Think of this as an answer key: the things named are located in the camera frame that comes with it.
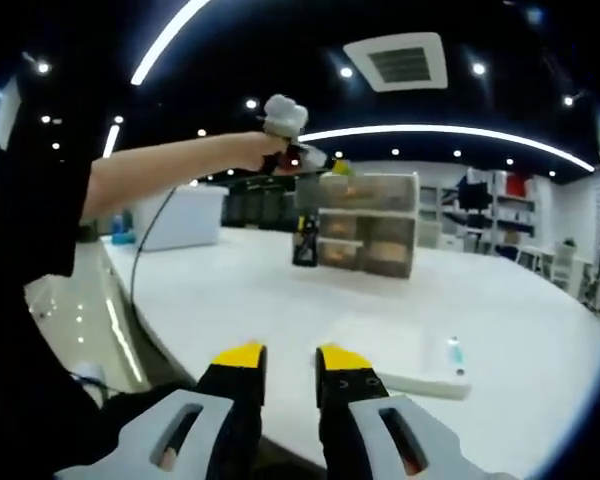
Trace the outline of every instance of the teal object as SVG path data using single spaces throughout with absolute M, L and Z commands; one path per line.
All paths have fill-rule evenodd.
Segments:
M 462 354 L 462 350 L 458 345 L 451 346 L 451 361 L 458 365 L 462 365 L 464 363 L 464 355 Z
M 124 226 L 124 217 L 122 214 L 117 214 L 113 216 L 113 220 L 111 221 L 111 234 L 116 235 L 119 233 L 124 233 L 126 228 Z
M 114 233 L 111 236 L 111 243 L 114 245 L 129 245 L 135 243 L 136 234 L 134 232 Z

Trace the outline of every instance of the white box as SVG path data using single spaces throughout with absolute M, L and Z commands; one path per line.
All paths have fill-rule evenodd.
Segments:
M 222 201 L 229 193 L 223 187 L 183 185 L 178 187 L 147 237 L 143 250 L 210 245 L 218 241 L 222 220 Z M 132 209 L 136 245 L 163 205 L 167 194 L 157 195 Z

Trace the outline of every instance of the white wall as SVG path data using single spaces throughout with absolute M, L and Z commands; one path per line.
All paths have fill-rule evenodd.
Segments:
M 593 262 L 599 234 L 596 209 L 598 178 L 594 175 L 564 186 L 555 186 L 552 223 L 554 240 L 573 238 L 577 256 Z
M 467 174 L 467 167 L 456 163 L 404 162 L 378 160 L 374 162 L 353 162 L 353 168 L 360 173 L 418 173 L 420 185 L 427 187 L 455 187 Z
M 555 185 L 545 177 L 533 177 L 536 200 L 536 231 L 533 244 L 547 251 L 553 251 L 556 236 L 554 211 Z

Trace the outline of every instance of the ceiling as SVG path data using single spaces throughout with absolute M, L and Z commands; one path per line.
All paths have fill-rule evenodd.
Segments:
M 246 100 L 263 103 L 283 93 L 309 108 L 309 133 L 394 124 L 475 127 L 599 164 L 600 62 L 590 61 L 586 12 L 579 11 L 576 22 L 564 11 L 529 17 L 527 8 L 498 1 L 211 0 L 144 82 L 131 85 L 147 49 L 186 3 L 47 1 L 6 22 L 11 56 L 0 50 L 0 82 L 18 67 L 24 103 L 14 135 L 20 144 L 36 158 L 97 158 L 116 115 L 125 118 L 117 149 L 191 138 L 200 128 L 210 134 L 259 128 L 261 111 L 246 108 Z M 4 18 L 10 11 L 0 8 Z M 350 42 L 408 32 L 440 35 L 448 88 L 377 93 L 343 51 Z M 22 51 L 52 70 L 38 75 Z M 485 66 L 484 75 L 473 72 L 476 62 Z M 352 68 L 351 78 L 340 75 L 343 67 Z M 571 107 L 564 105 L 567 95 L 575 98 Z M 43 115 L 62 118 L 62 125 L 43 124 Z M 53 142 L 61 148 L 52 150 Z M 588 174 L 535 148 L 454 133 L 370 134 L 315 145 L 353 161 L 462 162 L 539 175 L 553 170 L 559 183 Z M 392 149 L 400 154 L 392 156 Z M 454 157 L 454 150 L 462 156 Z

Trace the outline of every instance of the hand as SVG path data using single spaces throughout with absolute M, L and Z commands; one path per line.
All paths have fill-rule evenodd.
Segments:
M 178 458 L 178 454 L 176 451 L 169 447 L 162 454 L 162 458 L 160 459 L 160 464 L 158 468 L 164 470 L 165 472 L 172 472 L 176 466 L 176 460 Z
M 288 140 L 273 135 L 267 135 L 263 132 L 249 132 L 242 134 L 241 141 L 245 147 L 245 154 L 241 154 L 242 158 L 237 167 L 251 172 L 257 172 L 262 168 L 264 157 L 285 152 L 289 146 Z M 274 173 L 277 175 L 288 175 L 295 173 L 297 170 L 297 168 L 278 168 Z

